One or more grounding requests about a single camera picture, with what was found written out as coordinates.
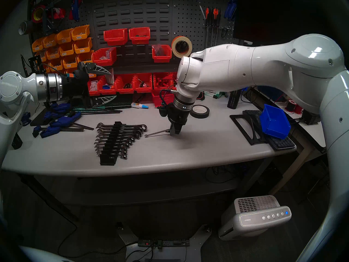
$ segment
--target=black cylinder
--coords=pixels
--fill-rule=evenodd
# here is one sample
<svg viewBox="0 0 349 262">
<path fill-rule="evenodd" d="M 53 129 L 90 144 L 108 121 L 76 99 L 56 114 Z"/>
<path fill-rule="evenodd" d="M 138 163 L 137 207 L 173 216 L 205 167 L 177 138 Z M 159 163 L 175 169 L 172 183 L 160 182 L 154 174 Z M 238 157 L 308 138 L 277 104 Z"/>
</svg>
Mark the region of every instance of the black cylinder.
<svg viewBox="0 0 349 262">
<path fill-rule="evenodd" d="M 241 94 L 242 94 L 242 90 L 241 89 L 235 90 L 235 91 L 231 91 L 227 107 L 230 108 L 230 109 L 234 109 L 235 110 L 237 105 L 238 105 L 238 103 L 239 103 L 239 99 L 240 99 Z"/>
</svg>

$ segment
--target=blue clamp handle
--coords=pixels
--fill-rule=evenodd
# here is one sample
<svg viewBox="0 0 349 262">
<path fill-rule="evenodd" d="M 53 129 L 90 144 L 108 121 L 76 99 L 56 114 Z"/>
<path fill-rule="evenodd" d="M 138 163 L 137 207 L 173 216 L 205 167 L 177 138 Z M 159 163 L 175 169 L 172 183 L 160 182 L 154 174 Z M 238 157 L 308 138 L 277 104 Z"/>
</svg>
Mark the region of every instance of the blue clamp handle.
<svg viewBox="0 0 349 262">
<path fill-rule="evenodd" d="M 41 138 L 45 138 L 54 134 L 57 134 L 61 131 L 60 127 L 48 127 L 47 130 L 44 130 L 40 133 Z"/>
</svg>

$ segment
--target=black keyboard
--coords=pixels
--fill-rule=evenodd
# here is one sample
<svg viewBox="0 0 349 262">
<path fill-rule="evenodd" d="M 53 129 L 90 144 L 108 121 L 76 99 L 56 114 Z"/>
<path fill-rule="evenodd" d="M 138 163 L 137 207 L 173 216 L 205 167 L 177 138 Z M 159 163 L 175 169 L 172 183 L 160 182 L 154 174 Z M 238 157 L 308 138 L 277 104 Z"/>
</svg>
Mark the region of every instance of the black keyboard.
<svg viewBox="0 0 349 262">
<path fill-rule="evenodd" d="M 260 120 L 259 116 L 262 114 L 259 110 L 245 110 L 242 112 L 243 114 L 250 115 L 252 120 L 255 121 L 260 126 Z M 268 141 L 268 143 L 275 149 L 275 150 L 281 150 L 281 149 L 290 149 L 294 148 L 296 145 L 291 141 L 289 137 L 286 137 L 285 139 L 279 139 L 272 136 L 269 136 L 267 134 L 264 134 L 264 137 Z"/>
</svg>

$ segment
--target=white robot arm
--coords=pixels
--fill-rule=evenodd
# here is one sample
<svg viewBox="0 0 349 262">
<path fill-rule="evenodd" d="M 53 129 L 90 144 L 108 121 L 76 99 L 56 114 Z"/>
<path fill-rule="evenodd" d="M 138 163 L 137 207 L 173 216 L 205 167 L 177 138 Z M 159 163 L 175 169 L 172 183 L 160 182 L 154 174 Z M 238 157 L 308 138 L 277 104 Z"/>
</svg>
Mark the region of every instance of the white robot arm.
<svg viewBox="0 0 349 262">
<path fill-rule="evenodd" d="M 318 34 L 273 46 L 225 44 L 183 57 L 177 79 L 173 105 L 167 105 L 171 134 L 180 132 L 196 97 L 204 90 L 272 86 L 305 110 L 320 114 L 330 166 L 330 206 L 298 258 L 311 260 L 331 237 L 349 204 L 349 72 L 340 47 Z"/>
</svg>

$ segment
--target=plastic bag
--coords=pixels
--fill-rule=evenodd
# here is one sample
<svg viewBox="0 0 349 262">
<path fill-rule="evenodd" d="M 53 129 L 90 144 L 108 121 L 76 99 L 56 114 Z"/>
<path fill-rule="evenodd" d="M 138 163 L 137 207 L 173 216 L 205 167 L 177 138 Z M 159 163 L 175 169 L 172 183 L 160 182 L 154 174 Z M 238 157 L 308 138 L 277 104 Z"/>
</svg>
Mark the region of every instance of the plastic bag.
<svg viewBox="0 0 349 262">
<path fill-rule="evenodd" d="M 155 51 L 155 56 L 165 56 L 165 51 L 161 44 L 152 45 L 152 48 Z"/>
<path fill-rule="evenodd" d="M 98 89 L 97 89 L 97 82 L 98 81 L 92 81 L 91 82 L 91 85 L 90 85 L 90 92 L 92 92 L 92 91 L 97 91 Z"/>
</svg>

